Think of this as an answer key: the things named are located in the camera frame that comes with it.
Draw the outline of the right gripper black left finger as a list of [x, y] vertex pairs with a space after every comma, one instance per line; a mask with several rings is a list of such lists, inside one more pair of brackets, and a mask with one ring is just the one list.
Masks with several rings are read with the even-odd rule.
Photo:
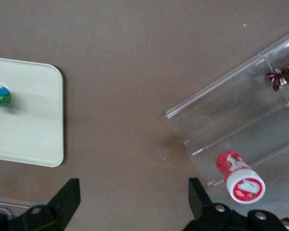
[[80, 202], [79, 179], [69, 179], [46, 205], [31, 207], [12, 219], [0, 213], [0, 231], [63, 231]]

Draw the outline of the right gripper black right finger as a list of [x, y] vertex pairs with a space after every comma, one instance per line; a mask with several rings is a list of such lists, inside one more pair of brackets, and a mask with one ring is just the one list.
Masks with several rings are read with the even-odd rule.
[[265, 210], [245, 217], [221, 203], [213, 203], [198, 178], [188, 181], [188, 201], [194, 216], [184, 231], [286, 231], [280, 219]]

